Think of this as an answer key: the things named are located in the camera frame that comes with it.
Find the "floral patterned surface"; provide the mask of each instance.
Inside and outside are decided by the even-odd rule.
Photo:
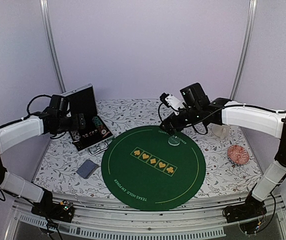
[[[99,116],[117,136],[134,127],[159,125],[159,104],[159,101],[151,99],[101,100],[97,102],[97,108]],[[165,117],[171,110],[164,107],[161,112],[162,117]],[[206,177],[195,198],[249,192],[262,174],[242,130],[233,126],[229,136],[220,140],[210,127],[211,125],[207,135],[196,134],[192,128],[183,130],[196,141],[206,161]],[[241,145],[248,151],[250,160],[247,164],[234,166],[228,161],[227,149],[234,144]],[[66,134],[51,141],[34,183],[56,193],[114,199],[103,181],[100,167],[89,179],[83,179],[76,173],[86,159],[100,165],[102,156],[102,153],[94,157],[87,153],[79,156],[71,144],[71,137]]]

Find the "card suit symbol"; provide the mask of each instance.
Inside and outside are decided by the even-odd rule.
[[[162,163],[162,162],[160,162],[158,165],[159,165],[159,167],[160,167],[161,169],[166,166],[166,164],[164,164],[164,163]]]
[[[167,171],[169,174],[172,174],[172,173],[174,172],[174,169],[173,169],[173,167],[171,166],[171,167],[166,168],[166,171]]]
[[[147,159],[149,158],[149,155],[147,155],[146,153],[143,154],[143,159]]]

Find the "round green mat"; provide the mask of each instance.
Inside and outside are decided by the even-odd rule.
[[[205,178],[204,155],[183,133],[179,146],[158,126],[142,126],[118,136],[104,153],[102,176],[123,203],[144,211],[173,209],[192,198]]]

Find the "red poker chip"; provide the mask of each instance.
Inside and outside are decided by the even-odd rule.
[[[232,145],[228,148],[227,154],[229,159],[238,165],[243,165],[249,161],[249,153],[245,148],[239,145]]]

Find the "vent grille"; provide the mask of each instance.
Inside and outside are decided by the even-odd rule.
[[[20,213],[19,220],[46,229],[46,220],[41,217],[31,216],[28,214]],[[212,228],[201,231],[189,231],[179,233],[118,233],[102,230],[91,230],[83,227],[60,225],[60,232],[76,237],[84,237],[94,240],[206,240],[225,237],[224,229],[222,227]]]

